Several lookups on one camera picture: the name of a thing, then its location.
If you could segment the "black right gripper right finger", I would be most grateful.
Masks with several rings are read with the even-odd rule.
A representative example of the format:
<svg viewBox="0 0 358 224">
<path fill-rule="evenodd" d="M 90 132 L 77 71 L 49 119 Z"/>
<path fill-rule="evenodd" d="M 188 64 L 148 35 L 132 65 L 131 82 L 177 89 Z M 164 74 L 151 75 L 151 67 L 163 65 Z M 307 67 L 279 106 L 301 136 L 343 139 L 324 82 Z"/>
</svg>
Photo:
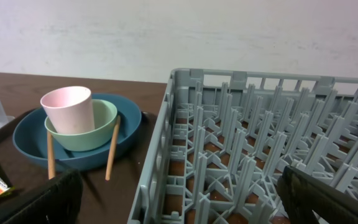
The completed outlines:
<svg viewBox="0 0 358 224">
<path fill-rule="evenodd" d="M 314 177 L 286 166 L 277 182 L 277 192 L 292 224 L 358 223 L 358 200 Z"/>
</svg>

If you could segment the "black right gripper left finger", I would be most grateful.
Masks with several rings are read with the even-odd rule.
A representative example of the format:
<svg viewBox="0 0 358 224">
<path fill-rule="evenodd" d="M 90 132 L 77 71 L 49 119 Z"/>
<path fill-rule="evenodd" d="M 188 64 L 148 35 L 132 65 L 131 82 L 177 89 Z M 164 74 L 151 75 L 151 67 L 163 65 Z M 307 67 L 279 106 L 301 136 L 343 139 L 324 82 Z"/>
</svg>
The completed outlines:
<svg viewBox="0 0 358 224">
<path fill-rule="evenodd" d="M 70 169 L 24 194 L 0 204 L 0 223 L 75 223 L 83 183 Z"/>
</svg>

